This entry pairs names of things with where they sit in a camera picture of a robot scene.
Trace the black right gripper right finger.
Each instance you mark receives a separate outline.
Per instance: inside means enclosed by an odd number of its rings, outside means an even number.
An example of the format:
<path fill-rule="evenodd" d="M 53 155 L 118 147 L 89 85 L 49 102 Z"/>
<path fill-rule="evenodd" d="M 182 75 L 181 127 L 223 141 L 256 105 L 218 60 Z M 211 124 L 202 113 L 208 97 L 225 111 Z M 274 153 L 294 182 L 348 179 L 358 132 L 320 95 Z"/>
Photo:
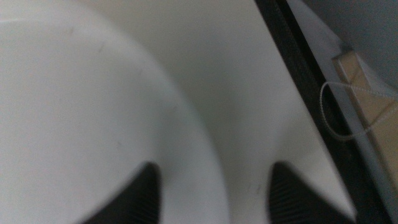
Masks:
<path fill-rule="evenodd" d="M 267 204 L 271 223 L 353 222 L 314 192 L 285 162 L 276 162 L 272 167 Z"/>

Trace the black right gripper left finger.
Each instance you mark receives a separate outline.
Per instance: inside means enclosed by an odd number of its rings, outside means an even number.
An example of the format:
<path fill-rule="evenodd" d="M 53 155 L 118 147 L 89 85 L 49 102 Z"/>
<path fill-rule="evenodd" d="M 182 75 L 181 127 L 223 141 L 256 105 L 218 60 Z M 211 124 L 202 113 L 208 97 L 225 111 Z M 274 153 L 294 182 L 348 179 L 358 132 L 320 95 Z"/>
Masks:
<path fill-rule="evenodd" d="M 157 224 L 161 212 L 159 166 L 146 162 L 130 183 L 84 224 Z"/>

